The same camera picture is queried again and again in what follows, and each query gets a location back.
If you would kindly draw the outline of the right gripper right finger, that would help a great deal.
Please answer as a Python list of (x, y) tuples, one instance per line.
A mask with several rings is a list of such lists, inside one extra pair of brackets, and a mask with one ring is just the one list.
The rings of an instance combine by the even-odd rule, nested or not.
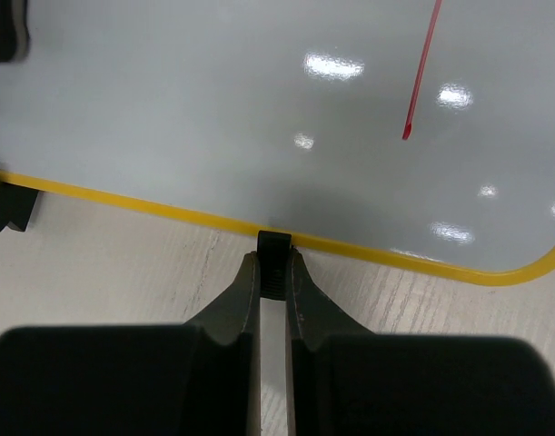
[(288, 431), (291, 435), (333, 435), (330, 339), (372, 332), (315, 284), (297, 250), (290, 251), (286, 261), (284, 296)]

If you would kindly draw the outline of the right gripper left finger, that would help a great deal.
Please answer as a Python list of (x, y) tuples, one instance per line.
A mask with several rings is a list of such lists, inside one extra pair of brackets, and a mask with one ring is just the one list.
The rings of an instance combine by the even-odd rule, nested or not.
[(260, 281), (247, 253), (227, 289), (184, 324), (199, 333), (182, 410), (190, 434), (261, 433)]

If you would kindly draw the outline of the yellow framed whiteboard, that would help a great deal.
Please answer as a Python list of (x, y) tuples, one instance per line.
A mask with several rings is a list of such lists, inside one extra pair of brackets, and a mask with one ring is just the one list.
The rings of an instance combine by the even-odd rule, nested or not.
[(33, 1), (0, 179), (488, 286), (555, 269), (555, 1)]

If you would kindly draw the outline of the red heart eraser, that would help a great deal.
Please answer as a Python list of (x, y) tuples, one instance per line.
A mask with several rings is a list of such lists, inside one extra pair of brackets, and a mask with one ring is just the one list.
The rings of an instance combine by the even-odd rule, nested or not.
[(30, 48), (27, 0), (0, 0), (0, 64), (26, 59)]

